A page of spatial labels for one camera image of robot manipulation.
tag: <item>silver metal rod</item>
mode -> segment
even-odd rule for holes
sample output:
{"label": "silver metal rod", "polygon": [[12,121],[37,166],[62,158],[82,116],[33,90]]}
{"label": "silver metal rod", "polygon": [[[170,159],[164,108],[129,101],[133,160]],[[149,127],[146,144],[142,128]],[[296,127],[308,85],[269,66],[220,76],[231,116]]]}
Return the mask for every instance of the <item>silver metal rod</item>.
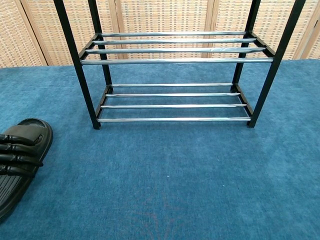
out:
{"label": "silver metal rod", "polygon": [[202,109],[202,108],[237,108],[246,104],[177,104],[177,105],[102,105],[103,109]]}
{"label": "silver metal rod", "polygon": [[180,39],[135,39],[135,40],[110,40],[110,41],[93,41],[95,45],[112,45],[112,44],[173,44],[173,43],[253,43],[256,38],[180,38]]}
{"label": "silver metal rod", "polygon": [[232,86],[232,83],[159,83],[159,84],[112,84],[113,88],[139,88],[139,87],[220,87]]}
{"label": "silver metal rod", "polygon": [[223,36],[245,35],[245,31],[163,31],[163,32],[112,32],[102,37],[152,37],[152,36]]}
{"label": "silver metal rod", "polygon": [[250,121],[250,117],[98,118],[99,123]]}
{"label": "silver metal rod", "polygon": [[133,94],[106,94],[108,98],[144,98],[144,97],[218,97],[238,96],[239,92],[218,92],[218,93],[133,93]]}
{"label": "silver metal rod", "polygon": [[265,47],[179,47],[179,48],[127,48],[88,49],[88,54],[139,54],[139,53],[239,53],[250,54],[265,50]]}
{"label": "silver metal rod", "polygon": [[155,58],[155,59],[114,59],[114,60],[81,60],[82,65],[113,64],[196,64],[196,63],[272,63],[268,58]]}

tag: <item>slipper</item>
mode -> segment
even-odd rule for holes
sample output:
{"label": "slipper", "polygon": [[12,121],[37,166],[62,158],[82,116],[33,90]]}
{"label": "slipper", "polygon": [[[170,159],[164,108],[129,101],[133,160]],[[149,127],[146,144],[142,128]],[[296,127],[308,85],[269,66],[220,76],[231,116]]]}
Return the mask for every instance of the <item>slipper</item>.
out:
{"label": "slipper", "polygon": [[53,140],[51,126],[27,118],[0,134],[0,221],[21,200]]}

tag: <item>rack shelf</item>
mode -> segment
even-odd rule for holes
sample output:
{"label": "rack shelf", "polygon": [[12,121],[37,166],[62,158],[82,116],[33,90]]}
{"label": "rack shelf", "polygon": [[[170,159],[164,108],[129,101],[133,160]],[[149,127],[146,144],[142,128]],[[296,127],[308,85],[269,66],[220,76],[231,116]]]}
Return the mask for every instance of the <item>rack shelf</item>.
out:
{"label": "rack shelf", "polygon": [[[101,123],[119,122],[214,122],[214,121],[245,121],[250,128],[256,125],[270,87],[276,76],[287,45],[294,31],[300,13],[306,0],[295,0],[291,14],[283,31],[277,51],[271,49],[261,38],[253,33],[261,0],[252,0],[247,24],[244,31],[179,31],[179,32],[114,32],[102,33],[96,0],[88,0],[95,35],[78,53],[70,27],[63,0],[54,0],[61,26],[68,44],[70,55],[81,86],[84,100],[92,121],[93,128],[100,129]],[[165,36],[232,36],[232,38],[173,38],[173,39],[131,39],[135,37],[165,37]],[[129,39],[110,40],[121,37]],[[241,47],[172,47],[172,48],[123,48],[126,45],[152,45],[176,43],[239,43]],[[122,45],[122,49],[106,49],[106,45]],[[150,58],[150,59],[108,59],[107,54],[136,53],[236,53],[233,58]],[[265,57],[247,57],[247,54],[263,53]],[[100,60],[86,60],[88,55],[96,54]],[[154,84],[113,84],[109,65],[118,64],[194,64],[194,63],[237,63],[233,80],[230,83],[154,83]],[[251,108],[239,86],[239,79],[244,63],[271,63],[264,85],[254,109]],[[94,109],[85,74],[84,65],[102,65],[105,89],[96,110]],[[117,93],[116,88],[168,88],[168,87],[230,87],[230,92],[205,93]],[[141,105],[107,105],[109,98],[184,98],[184,97],[235,97],[232,104],[141,104]],[[246,117],[154,117],[154,118],[101,118],[103,110],[114,109],[201,109],[201,108],[243,108]]]}

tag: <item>black vertical post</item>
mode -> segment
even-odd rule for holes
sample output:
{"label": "black vertical post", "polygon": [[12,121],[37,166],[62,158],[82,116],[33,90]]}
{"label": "black vertical post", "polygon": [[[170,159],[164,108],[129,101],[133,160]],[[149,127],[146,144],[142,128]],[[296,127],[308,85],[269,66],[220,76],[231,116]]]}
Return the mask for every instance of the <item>black vertical post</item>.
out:
{"label": "black vertical post", "polygon": [[[254,29],[255,21],[256,21],[259,6],[260,6],[260,2],[261,2],[261,0],[252,0],[250,12],[248,15],[248,20],[247,20],[246,26],[245,26],[246,34],[244,35],[243,38],[247,38],[248,35],[251,34]],[[246,43],[246,42],[243,42],[241,44],[242,48],[247,48],[248,46],[249,46],[249,43]],[[245,58],[245,57],[246,57],[245,53],[239,54],[239,58]],[[232,80],[233,86],[231,87],[231,91],[236,91],[236,88],[234,86],[239,83],[239,79],[240,79],[243,67],[244,67],[243,63],[236,64],[234,75],[233,75],[233,80]]]}
{"label": "black vertical post", "polygon": [[305,2],[306,2],[306,0],[295,0],[295,2],[294,2],[290,16],[288,18],[285,29],[283,31],[278,49],[275,53],[275,56],[273,58],[273,62],[271,64],[271,67],[270,67],[269,72],[266,76],[264,85],[262,87],[260,96],[258,98],[256,105],[255,105],[255,108],[254,108],[254,111],[253,111],[253,114],[251,117],[251,121],[249,121],[247,124],[250,128],[254,128],[256,125],[257,119],[258,119],[259,114],[261,112],[261,109],[265,103],[265,100],[267,98],[267,95],[269,93],[271,85],[275,79],[275,76],[276,76],[276,73],[277,73],[278,68],[280,66],[281,60],[286,52],[291,35],[294,32],[294,29],[295,29],[297,21],[299,19],[300,13],[305,5]]}
{"label": "black vertical post", "polygon": [[63,0],[53,0],[94,129],[100,129]]}
{"label": "black vertical post", "polygon": [[[97,2],[96,2],[96,0],[88,0],[88,4],[89,4],[89,8],[90,8],[94,32],[96,34],[99,34],[99,40],[103,40],[103,37],[101,36],[102,28],[101,28],[101,23],[100,23],[100,18],[99,18]],[[98,48],[99,49],[106,49],[105,45],[98,45]],[[107,60],[108,59],[107,54],[100,54],[100,59]],[[102,69],[103,69],[105,84],[111,85],[112,81],[111,81],[109,65],[102,65]]]}

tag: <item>blue carpet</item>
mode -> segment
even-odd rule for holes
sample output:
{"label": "blue carpet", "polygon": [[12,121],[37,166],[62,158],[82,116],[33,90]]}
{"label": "blue carpet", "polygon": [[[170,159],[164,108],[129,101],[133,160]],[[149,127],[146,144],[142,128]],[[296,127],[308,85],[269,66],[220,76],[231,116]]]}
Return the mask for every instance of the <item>blue carpet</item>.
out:
{"label": "blue carpet", "polygon": [[[253,106],[268,67],[245,65],[240,83]],[[96,106],[101,66],[85,73]],[[233,73],[225,63],[111,67],[115,84],[223,83]],[[320,239],[319,81],[319,60],[283,61],[254,129],[245,122],[173,122],[104,123],[94,130],[72,66],[0,69],[0,132],[32,117],[54,132],[44,167],[0,225],[0,239]],[[169,100],[182,103],[153,103]],[[239,102],[198,103],[205,100]],[[245,116],[238,111],[109,110],[104,116]]]}

